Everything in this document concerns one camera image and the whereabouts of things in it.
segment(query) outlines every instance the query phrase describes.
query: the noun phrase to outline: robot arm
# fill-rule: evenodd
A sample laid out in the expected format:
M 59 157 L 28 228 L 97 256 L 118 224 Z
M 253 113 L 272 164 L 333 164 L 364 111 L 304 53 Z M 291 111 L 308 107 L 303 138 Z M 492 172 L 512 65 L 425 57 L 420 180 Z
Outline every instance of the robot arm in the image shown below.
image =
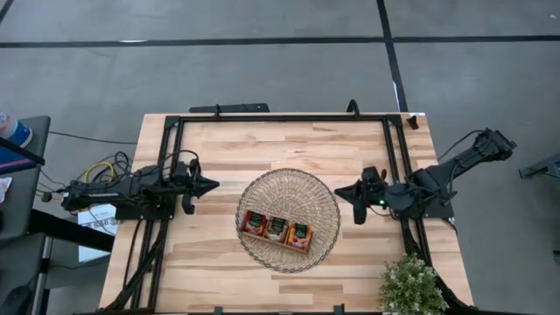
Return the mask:
M 517 145 L 507 140 L 499 131 L 486 129 L 480 132 L 471 148 L 459 153 L 440 165 L 415 171 L 406 181 L 388 185 L 377 169 L 364 169 L 361 180 L 354 185 L 334 191 L 353 205 L 354 223 L 363 224 L 366 208 L 390 207 L 399 217 L 417 218 L 432 202 L 446 203 L 454 196 L 447 189 L 452 181 L 482 162 L 505 160 Z
M 178 162 L 169 178 L 163 179 L 156 165 L 134 174 L 125 174 L 116 182 L 84 183 L 72 181 L 62 193 L 62 206 L 76 211 L 95 204 L 110 203 L 116 207 L 118 220 L 169 219 L 175 211 L 175 196 L 182 194 L 186 214 L 194 214 L 191 197 L 199 198 L 220 183 L 200 175 L 197 159 L 189 165 Z

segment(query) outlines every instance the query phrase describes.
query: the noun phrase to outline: round woven basket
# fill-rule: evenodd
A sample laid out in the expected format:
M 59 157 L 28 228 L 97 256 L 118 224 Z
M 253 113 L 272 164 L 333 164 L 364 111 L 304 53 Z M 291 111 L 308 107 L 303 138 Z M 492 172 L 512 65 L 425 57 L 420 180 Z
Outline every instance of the round woven basket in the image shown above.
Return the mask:
M 241 234 L 247 211 L 276 216 L 311 226 L 307 254 Z M 257 178 L 243 193 L 235 217 L 241 245 L 259 263 L 280 272 L 300 272 L 319 264 L 333 249 L 340 230 L 340 210 L 333 194 L 315 176 L 300 170 L 279 169 Z

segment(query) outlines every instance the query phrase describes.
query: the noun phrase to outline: black floor stripe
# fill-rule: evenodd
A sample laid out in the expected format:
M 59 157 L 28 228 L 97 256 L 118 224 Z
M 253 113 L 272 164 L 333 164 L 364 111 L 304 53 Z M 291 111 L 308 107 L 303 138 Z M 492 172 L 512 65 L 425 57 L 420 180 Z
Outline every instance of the black floor stripe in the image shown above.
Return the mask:
M 381 19 L 381 27 L 383 28 L 383 38 L 385 40 L 385 48 L 387 49 L 388 65 L 391 69 L 391 77 L 395 84 L 396 92 L 396 105 L 401 112 L 408 112 L 409 106 L 406 103 L 404 96 L 403 80 L 401 79 L 401 71 L 399 70 L 399 63 L 396 59 L 395 46 L 393 45 L 393 37 L 391 35 L 391 27 L 389 26 L 389 17 L 387 16 L 387 9 L 383 0 L 377 0 L 377 8 L 379 10 L 379 17 Z
M 4 42 L 0 48 L 82 48 L 82 47 L 155 47 L 155 46 L 243 46 L 287 44 L 363 44 L 383 43 L 381 37 L 308 37 L 308 38 L 216 38 L 161 39 L 73 42 Z
M 8 10 L 11 7 L 11 4 L 14 3 L 14 0 L 7 0 L 6 3 L 3 4 L 2 9 L 0 10 L 0 24 L 4 21 L 4 17 L 8 14 Z
M 395 37 L 394 43 L 507 43 L 507 42 L 539 42 L 560 41 L 560 35 L 527 35 L 527 36 L 416 36 Z

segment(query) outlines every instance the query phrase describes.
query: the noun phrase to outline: leaves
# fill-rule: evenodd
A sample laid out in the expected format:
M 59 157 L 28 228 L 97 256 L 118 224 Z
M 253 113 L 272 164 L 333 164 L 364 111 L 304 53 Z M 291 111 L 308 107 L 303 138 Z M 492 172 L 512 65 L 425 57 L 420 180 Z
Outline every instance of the leaves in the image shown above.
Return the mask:
M 398 262 L 385 263 L 381 274 L 380 303 L 388 312 L 400 315 L 436 315 L 448 307 L 436 287 L 436 271 L 415 255 L 407 255 Z

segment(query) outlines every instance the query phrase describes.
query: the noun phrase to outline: wooden tabletop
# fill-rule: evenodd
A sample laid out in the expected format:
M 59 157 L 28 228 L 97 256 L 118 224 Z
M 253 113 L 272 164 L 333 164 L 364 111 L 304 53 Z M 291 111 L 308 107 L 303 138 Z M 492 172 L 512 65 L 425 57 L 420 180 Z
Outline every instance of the wooden tabletop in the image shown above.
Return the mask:
M 144 117 L 134 169 L 157 162 L 164 120 L 165 115 Z M 437 162 L 425 116 L 418 117 L 418 124 L 417 130 L 404 126 L 413 169 Z M 157 312 L 211 312 L 215 306 L 225 312 L 329 312 L 342 303 L 349 312 L 382 311 L 377 298 L 383 264 L 404 253 L 397 221 L 370 212 L 364 225 L 354 225 L 352 206 L 337 197 L 339 239 L 319 266 L 296 274 L 271 271 L 253 261 L 235 232 L 237 202 L 265 172 L 296 168 L 317 176 L 333 191 L 353 184 L 364 167 L 389 169 L 380 122 L 194 122 L 185 126 L 181 149 L 198 152 L 203 176 L 220 181 L 220 187 L 193 199 L 195 215 L 184 214 L 178 204 L 165 244 Z M 180 155 L 181 160 L 191 158 Z M 403 176 L 402 160 L 398 163 Z M 118 229 L 100 306 L 108 305 L 123 287 L 135 225 L 126 221 Z M 471 304 L 454 231 L 438 219 L 426 219 L 425 226 L 436 270 Z M 144 224 L 130 274 L 137 266 L 143 229 Z M 150 280 L 148 274 L 141 305 L 147 305 Z

